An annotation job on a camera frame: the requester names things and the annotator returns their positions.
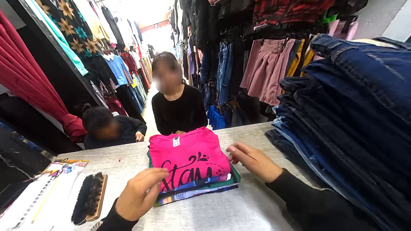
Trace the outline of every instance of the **red curtain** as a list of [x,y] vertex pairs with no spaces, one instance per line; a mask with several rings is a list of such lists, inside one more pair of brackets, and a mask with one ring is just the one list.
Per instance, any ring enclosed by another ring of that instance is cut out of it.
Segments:
[[87,131],[69,114],[60,96],[30,54],[10,21],[0,11],[0,84],[59,121],[66,135],[82,143]]

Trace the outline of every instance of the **hand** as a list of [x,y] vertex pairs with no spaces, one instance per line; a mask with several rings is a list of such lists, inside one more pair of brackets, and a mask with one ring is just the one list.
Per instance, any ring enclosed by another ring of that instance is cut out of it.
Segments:
[[136,132],[136,142],[144,141],[144,135],[141,132]]
[[160,193],[161,180],[169,175],[167,169],[151,168],[139,172],[127,182],[117,199],[115,210],[124,219],[136,221],[154,205]]
[[233,164],[241,162],[248,171],[266,183],[274,181],[283,172],[283,169],[262,151],[247,144],[233,143],[227,148],[227,152],[230,153],[229,161],[232,161]]

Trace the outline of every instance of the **black sweater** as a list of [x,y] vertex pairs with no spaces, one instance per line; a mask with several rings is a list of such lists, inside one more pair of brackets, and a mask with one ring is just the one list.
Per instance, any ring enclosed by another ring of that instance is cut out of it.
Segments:
[[184,85],[180,98],[169,101],[162,93],[157,93],[152,101],[157,130],[168,136],[177,131],[189,132],[207,126],[201,92],[192,86]]
[[[305,231],[375,230],[357,219],[350,203],[338,193],[314,189],[286,169],[266,185],[286,202],[287,210]],[[138,222],[127,221],[117,214],[116,201],[98,231],[129,231]]]
[[84,138],[84,147],[86,150],[135,143],[136,132],[141,132],[145,136],[147,126],[138,119],[123,115],[114,116],[114,119],[120,124],[120,137],[114,140],[103,141],[87,134]]

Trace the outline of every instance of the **pink t-shirt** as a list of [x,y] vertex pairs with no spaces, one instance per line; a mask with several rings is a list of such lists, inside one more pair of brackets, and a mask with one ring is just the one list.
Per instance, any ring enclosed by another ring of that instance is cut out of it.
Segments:
[[206,177],[226,176],[231,171],[218,136],[206,127],[182,135],[155,135],[149,142],[153,167],[167,168],[170,173],[161,191]]

